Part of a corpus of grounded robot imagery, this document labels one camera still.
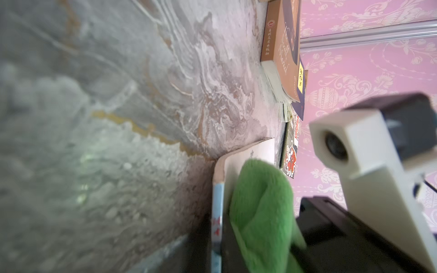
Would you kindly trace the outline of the white book blue swirl cover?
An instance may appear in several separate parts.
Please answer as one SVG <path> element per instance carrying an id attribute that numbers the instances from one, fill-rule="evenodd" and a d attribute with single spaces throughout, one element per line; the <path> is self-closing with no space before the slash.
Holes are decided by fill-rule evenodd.
<path id="1" fill-rule="evenodd" d="M 220 157 L 216 163 L 212 179 L 212 209 L 211 209 L 211 261 L 212 273 L 223 273 L 222 241 L 225 218 L 233 190 L 244 163 L 249 159 L 259 159 L 274 164 L 275 139 L 268 138 L 257 141 Z"/>

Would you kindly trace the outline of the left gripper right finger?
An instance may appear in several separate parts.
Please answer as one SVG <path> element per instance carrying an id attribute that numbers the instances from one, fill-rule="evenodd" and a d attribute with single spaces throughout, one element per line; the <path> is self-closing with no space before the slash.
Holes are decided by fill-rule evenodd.
<path id="1" fill-rule="evenodd" d="M 223 273 L 249 273 L 230 221 L 223 223 L 221 257 Z"/>

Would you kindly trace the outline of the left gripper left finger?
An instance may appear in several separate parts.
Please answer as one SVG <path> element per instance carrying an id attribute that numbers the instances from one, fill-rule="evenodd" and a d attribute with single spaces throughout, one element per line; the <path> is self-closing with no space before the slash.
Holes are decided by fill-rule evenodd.
<path id="1" fill-rule="evenodd" d="M 211 272 L 211 215 L 205 215 L 188 237 L 184 273 Z"/>

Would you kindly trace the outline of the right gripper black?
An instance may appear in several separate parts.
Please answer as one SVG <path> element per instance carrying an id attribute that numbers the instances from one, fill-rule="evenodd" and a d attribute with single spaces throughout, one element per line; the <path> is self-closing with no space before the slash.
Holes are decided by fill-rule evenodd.
<path id="1" fill-rule="evenodd" d="M 305 273 L 425 273 L 427 269 L 328 197 L 304 197 L 295 247 Z"/>

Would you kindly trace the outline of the green cloth with black trim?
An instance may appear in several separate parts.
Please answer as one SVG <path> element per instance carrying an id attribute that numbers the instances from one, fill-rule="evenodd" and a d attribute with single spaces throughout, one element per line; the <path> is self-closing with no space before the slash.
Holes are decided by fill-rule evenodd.
<path id="1" fill-rule="evenodd" d="M 294 194 L 284 173 L 262 160 L 242 166 L 229 218 L 251 273 L 301 273 L 291 247 L 306 248 L 294 215 Z"/>

